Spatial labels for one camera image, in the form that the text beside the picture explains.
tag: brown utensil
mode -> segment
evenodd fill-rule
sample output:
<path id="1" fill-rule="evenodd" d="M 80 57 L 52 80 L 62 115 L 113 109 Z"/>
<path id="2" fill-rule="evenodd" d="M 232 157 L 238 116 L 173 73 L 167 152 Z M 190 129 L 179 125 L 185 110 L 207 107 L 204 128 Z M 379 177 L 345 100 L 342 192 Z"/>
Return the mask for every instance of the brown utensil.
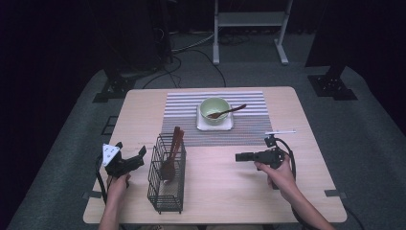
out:
<path id="1" fill-rule="evenodd" d="M 161 166 L 161 176 L 162 176 L 163 180 L 172 181 L 172 179 L 176 175 L 175 157 L 176 157 L 176 153 L 179 151 L 180 145 L 183 141 L 184 133 L 185 132 L 183 130 L 181 130 L 180 128 L 176 129 L 173 132 L 173 138 L 172 138 L 173 148 L 171 148 L 169 157 L 167 158 L 166 161 L 164 161 L 164 163 L 162 163 L 162 166 Z"/>
<path id="2" fill-rule="evenodd" d="M 212 118 L 212 119 L 217 119 L 219 116 L 221 116 L 224 113 L 234 112 L 234 111 L 240 110 L 240 109 L 242 109 L 242 108 L 244 108 L 246 106 L 247 106 L 247 104 L 245 103 L 245 104 L 243 104 L 243 105 L 241 105 L 239 107 L 232 108 L 232 109 L 226 110 L 224 112 L 216 112 L 216 113 L 209 114 L 209 115 L 207 115 L 207 117 Z"/>

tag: white shelf frame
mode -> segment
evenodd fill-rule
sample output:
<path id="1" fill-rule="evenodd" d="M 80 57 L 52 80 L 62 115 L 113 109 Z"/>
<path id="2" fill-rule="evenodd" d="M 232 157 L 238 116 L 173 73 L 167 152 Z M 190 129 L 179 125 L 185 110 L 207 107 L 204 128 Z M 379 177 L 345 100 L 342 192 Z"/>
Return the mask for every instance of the white shelf frame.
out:
<path id="1" fill-rule="evenodd" d="M 274 39 L 275 46 L 283 65 L 289 63 L 286 53 L 282 47 L 284 33 L 289 21 L 290 10 L 293 0 L 288 0 L 285 11 L 266 12 L 219 12 L 218 0 L 214 5 L 214 43 L 213 43 L 213 64 L 220 63 L 218 48 L 218 29 L 220 27 L 250 27 L 250 26 L 281 26 L 280 35 Z"/>

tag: gray striped mat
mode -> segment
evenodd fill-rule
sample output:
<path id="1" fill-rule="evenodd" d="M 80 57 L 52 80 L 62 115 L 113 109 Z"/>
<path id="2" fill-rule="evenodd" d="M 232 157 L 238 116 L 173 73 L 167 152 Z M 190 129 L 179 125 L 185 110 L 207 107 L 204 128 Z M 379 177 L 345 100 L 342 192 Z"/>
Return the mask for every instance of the gray striped mat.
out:
<path id="1" fill-rule="evenodd" d="M 220 97 L 232 107 L 247 106 L 234 112 L 230 130 L 199 130 L 197 106 L 206 98 Z M 162 133 L 172 133 L 175 126 L 185 130 L 186 147 L 261 146 L 265 132 L 272 131 L 268 109 L 261 91 L 168 93 Z"/>

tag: black wire rack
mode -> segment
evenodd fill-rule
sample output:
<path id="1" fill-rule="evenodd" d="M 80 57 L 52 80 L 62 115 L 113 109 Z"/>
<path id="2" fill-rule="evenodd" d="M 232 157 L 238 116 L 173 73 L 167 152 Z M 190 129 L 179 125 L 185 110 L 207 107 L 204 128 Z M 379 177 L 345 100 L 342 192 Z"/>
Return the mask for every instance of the black wire rack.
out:
<path id="1" fill-rule="evenodd" d="M 172 133 L 161 133 L 158 136 L 149 167 L 147 197 L 159 214 L 161 212 L 181 214 L 183 211 L 186 164 L 183 141 L 173 159 L 174 174 L 168 176 L 167 172 L 162 170 L 164 162 L 169 160 L 171 142 Z"/>

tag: white saucer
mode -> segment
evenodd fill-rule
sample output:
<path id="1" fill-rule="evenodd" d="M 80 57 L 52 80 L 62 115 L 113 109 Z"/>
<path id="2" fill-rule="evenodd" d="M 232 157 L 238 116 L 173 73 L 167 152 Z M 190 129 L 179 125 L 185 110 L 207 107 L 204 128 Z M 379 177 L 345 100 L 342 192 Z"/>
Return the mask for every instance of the white saucer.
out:
<path id="1" fill-rule="evenodd" d="M 200 105 L 197 106 L 196 110 L 196 123 L 197 123 L 197 128 L 203 131 L 208 131 L 208 130 L 230 130 L 234 126 L 234 119 L 233 119 L 233 113 L 229 113 L 226 119 L 224 119 L 224 122 L 221 123 L 218 126 L 212 126 L 208 125 L 205 123 L 202 115 L 200 114 Z"/>

